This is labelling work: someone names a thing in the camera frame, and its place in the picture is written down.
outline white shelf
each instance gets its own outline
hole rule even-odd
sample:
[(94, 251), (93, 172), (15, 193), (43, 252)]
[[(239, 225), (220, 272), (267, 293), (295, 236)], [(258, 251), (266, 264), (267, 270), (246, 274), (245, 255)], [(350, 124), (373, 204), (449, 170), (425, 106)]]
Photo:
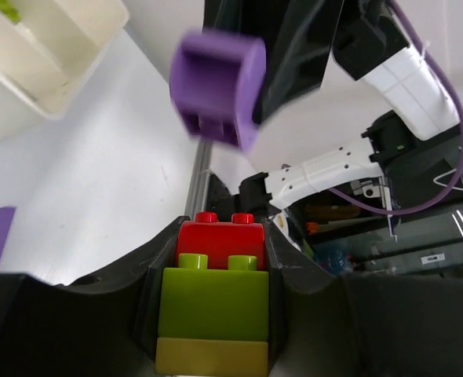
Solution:
[(120, 0), (10, 0), (0, 13), (0, 140), (59, 119), (129, 14)]

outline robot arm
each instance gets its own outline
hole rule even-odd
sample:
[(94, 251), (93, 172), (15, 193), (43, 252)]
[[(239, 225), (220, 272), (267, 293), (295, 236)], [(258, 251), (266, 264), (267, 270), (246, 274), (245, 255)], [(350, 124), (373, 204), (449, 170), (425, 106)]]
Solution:
[[(254, 186), (262, 204), (244, 199), (245, 194), (237, 210), (282, 210), (350, 181), (388, 177), (390, 166), (402, 164), (403, 170), (421, 173), (439, 158), (434, 151), (446, 145), (446, 138), (455, 142), (451, 151), (462, 144), (463, 155), (463, 137), (452, 134), (459, 123), (463, 129), (463, 109), (440, 82), (446, 78), (422, 51), (416, 33), (410, 32), (410, 42), (392, 17), (390, 8), (400, 11), (393, 0), (277, 1), (268, 3), (278, 10), (273, 13), (261, 0), (242, 7), (232, 3), (240, 2), (206, 0), (207, 28), (184, 38), (174, 57), (171, 97), (191, 134), (247, 150), (257, 128), (278, 108), (320, 87), (330, 51), (355, 81), (374, 87), (395, 116), (391, 122), (380, 118), (363, 138), (332, 152), (262, 174)], [(425, 154), (434, 157), (411, 163)], [(453, 184), (460, 173), (452, 177)]]
[(350, 181), (380, 177), (380, 165), (370, 161), (373, 153), (369, 139), (360, 138), (299, 165), (268, 172), (264, 186), (272, 195), (270, 204), (284, 210), (311, 194)]
[[(420, 141), (459, 123), (453, 100), (414, 46), (400, 50), (360, 81), (373, 86)], [(283, 210), (311, 194), (384, 175), (380, 165), (371, 160), (375, 152), (364, 137), (299, 165), (269, 172), (264, 184), (272, 194), (270, 204)]]

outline green lego brick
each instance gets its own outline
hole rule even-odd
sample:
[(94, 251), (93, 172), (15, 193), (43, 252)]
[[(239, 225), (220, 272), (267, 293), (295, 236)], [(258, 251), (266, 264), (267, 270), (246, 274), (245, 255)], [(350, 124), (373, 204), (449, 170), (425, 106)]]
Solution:
[(268, 273), (166, 268), (159, 336), (268, 341)]
[(228, 269), (257, 271), (257, 258), (249, 255), (230, 255)]

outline white wall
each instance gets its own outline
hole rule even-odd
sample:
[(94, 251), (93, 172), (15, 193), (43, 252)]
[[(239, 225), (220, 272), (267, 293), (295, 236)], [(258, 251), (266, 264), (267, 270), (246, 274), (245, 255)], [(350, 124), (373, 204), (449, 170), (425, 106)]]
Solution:
[(217, 144), (213, 145), (210, 169), (228, 187), (231, 194), (238, 194), (240, 182), (257, 173), (240, 151)]
[(68, 284), (149, 241), (184, 214), (195, 150), (123, 31), (64, 119), (0, 143), (0, 271)]
[[(182, 34), (202, 24), (203, 0), (124, 0), (131, 25), (142, 34), (152, 61), (167, 77)], [(463, 1), (400, 0), (430, 51), (458, 88), (463, 100)], [(354, 83), (333, 61), (323, 88), (280, 111), (261, 131), (248, 155), (257, 170), (299, 163), (360, 135), (388, 105), (373, 90)]]

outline lego brick stud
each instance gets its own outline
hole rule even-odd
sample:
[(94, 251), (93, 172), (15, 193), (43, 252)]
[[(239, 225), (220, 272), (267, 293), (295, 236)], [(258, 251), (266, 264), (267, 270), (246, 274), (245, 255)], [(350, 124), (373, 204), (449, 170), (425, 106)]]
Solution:
[(217, 222), (217, 214), (214, 212), (198, 212), (195, 222)]
[(180, 269), (207, 269), (207, 255), (179, 254)]
[(234, 224), (252, 224), (254, 223), (254, 216), (252, 214), (233, 214), (231, 222)]
[(257, 258), (250, 255), (230, 255), (228, 269), (235, 271), (257, 271)]

